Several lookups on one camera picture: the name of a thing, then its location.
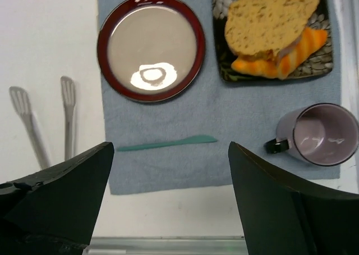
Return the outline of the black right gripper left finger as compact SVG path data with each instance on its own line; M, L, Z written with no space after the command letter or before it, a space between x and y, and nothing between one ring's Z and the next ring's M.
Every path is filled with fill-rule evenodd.
M90 244L114 157L103 142L1 184L1 254L82 254Z

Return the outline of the grey slotted tongs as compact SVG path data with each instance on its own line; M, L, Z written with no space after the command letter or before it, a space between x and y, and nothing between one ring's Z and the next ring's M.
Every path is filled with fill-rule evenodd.
M76 106L76 85L74 81L67 76L62 76L60 78L60 83L65 113L65 160L69 160L73 157L74 151L73 125ZM40 168L42 170L49 168L50 162L42 141L36 131L36 124L27 91L19 86L11 86L9 87L9 94L15 112L25 126Z

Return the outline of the seeded bread slice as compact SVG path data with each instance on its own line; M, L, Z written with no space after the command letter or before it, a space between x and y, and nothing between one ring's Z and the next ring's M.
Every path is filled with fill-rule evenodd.
M236 56L271 59L297 41L309 17L304 0L237 0L224 37Z

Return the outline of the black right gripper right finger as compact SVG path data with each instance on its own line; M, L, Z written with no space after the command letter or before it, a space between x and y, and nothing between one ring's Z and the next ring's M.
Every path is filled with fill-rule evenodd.
M357 254L358 195L315 184L231 142L229 165L249 254Z

